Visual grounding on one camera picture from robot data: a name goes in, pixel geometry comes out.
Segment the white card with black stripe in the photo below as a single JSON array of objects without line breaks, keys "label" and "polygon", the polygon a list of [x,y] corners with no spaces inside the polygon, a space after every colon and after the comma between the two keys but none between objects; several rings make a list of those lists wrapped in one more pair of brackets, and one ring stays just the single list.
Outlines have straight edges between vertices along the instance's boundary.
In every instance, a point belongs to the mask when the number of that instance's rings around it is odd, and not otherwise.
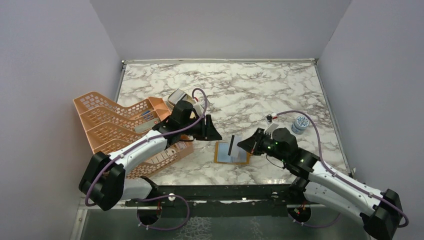
[{"label": "white card with black stripe", "polygon": [[228,147],[228,155],[233,158],[237,158],[239,156],[240,147],[238,143],[242,141],[242,137],[238,135],[232,135]]}]

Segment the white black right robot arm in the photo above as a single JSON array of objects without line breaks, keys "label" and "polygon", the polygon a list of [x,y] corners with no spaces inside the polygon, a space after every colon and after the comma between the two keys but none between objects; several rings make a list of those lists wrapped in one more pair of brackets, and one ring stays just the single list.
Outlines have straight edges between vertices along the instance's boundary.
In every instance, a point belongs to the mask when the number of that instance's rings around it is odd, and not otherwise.
[{"label": "white black right robot arm", "polygon": [[376,240],[393,239],[400,227],[402,204],[396,191],[381,191],[324,167],[317,155],[298,146],[287,128],[277,128],[272,133],[258,128],[237,145],[252,155],[268,155],[282,161],[284,168],[301,182],[288,190],[292,202],[308,200],[332,208],[361,223]]}]

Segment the yellow leather card holder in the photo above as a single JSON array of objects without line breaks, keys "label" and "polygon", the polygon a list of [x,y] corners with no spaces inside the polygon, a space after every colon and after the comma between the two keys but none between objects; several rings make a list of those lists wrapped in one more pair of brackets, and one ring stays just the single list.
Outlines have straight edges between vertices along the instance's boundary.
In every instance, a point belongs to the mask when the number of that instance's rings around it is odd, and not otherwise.
[{"label": "yellow leather card holder", "polygon": [[250,158],[251,155],[239,147],[230,150],[229,142],[215,143],[213,162],[216,164],[247,165],[250,163]]}]

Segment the stack of grey cards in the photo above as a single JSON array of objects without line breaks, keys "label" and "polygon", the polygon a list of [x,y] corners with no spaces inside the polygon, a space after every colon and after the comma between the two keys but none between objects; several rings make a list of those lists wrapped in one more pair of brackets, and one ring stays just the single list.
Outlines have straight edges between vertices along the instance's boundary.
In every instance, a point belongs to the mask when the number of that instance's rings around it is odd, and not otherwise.
[{"label": "stack of grey cards", "polygon": [[167,102],[171,105],[175,105],[177,102],[181,101],[181,100],[187,100],[188,99],[188,94],[177,88],[174,92],[172,92],[168,98],[167,98]]}]

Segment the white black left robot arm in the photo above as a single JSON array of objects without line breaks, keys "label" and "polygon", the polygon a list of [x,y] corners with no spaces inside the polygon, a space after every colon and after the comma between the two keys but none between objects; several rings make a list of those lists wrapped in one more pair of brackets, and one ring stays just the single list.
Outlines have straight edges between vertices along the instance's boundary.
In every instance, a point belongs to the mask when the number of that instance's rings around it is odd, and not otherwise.
[{"label": "white black left robot arm", "polygon": [[157,191],[146,180],[126,184],[126,176],[139,164],[180,142],[182,135],[198,141],[219,141],[222,136],[213,125],[210,114],[195,113],[194,106],[180,100],[171,114],[155,124],[141,139],[111,153],[95,153],[79,182],[86,205],[110,210],[120,200],[138,198],[144,205],[157,200]]}]

